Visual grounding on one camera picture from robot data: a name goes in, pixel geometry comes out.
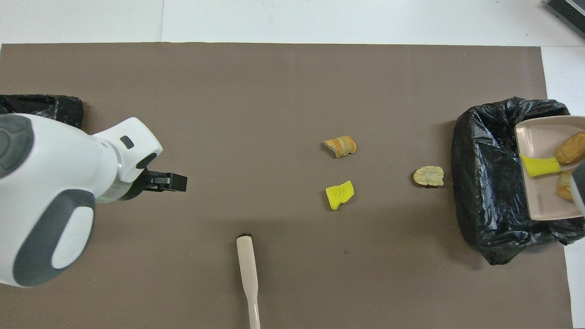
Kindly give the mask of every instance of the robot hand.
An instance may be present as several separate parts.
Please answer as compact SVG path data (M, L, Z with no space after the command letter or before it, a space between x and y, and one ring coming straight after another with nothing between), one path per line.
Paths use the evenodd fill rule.
M0 282L30 287L83 252L95 203L142 190L185 191L187 178L150 172L163 148L138 119L89 136L40 116L0 116Z

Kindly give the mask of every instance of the food scrap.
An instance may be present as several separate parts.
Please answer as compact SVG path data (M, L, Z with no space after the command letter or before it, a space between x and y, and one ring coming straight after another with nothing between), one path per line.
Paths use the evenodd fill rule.
M340 158L350 153L356 153L356 142L350 136L341 136L328 139L323 142L328 148L335 152L335 156Z
M563 199L567 199L569 201L573 201L573 197L571 196L571 188L569 187L569 182L571 181L571 174L573 173L573 169L565 170L560 173L559 175L559 182L556 185L555 194Z
M560 164L556 157L538 159L520 154L520 159L522 159L524 168L530 177L560 172Z
M578 132L564 141L554 152L560 164L569 165L585 157L585 132Z
M438 166L420 167L414 172L413 177L420 185L443 186L443 168Z
M353 184L348 180L341 185L326 188L325 193L331 210L337 210L340 204L346 203L353 196Z

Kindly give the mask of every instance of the black trash bag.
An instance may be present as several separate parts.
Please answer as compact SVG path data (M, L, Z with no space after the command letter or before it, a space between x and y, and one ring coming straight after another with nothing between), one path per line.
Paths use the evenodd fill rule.
M81 128L83 102L62 95L0 95L0 115L27 113Z
M583 217L533 221L514 126L527 119L569 115L554 100L510 98L468 109L455 124L451 148L457 220L465 241L491 265L503 265L524 248L585 236Z

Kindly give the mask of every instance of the white brush handle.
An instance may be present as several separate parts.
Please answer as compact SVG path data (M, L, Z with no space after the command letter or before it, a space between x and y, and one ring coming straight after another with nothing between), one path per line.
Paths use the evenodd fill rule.
M248 300L248 316L250 317L250 329L260 329L260 314L258 313L258 301Z
M238 246L238 259L240 261L240 273L246 298L248 299L248 315L250 317L250 329L260 329L260 314L258 313L258 274L256 273L256 258L252 238L239 237L236 240Z

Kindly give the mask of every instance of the bread piece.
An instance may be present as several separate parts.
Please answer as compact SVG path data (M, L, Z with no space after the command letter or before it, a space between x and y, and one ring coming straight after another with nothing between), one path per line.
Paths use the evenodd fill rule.
M585 156L585 132L578 132L564 141L554 152L560 164L569 165Z
M556 185L555 194L563 199L567 199L569 201L573 201L573 196L571 196L571 188L569 187L569 181L571 180L571 173L573 173L573 169L565 170L560 173L559 175L559 182Z
M340 158L350 153L356 153L356 142L350 136L341 136L328 139L323 142L330 150L335 152L335 156Z
M443 186L443 168L437 166L420 167L414 172L413 178L423 186Z

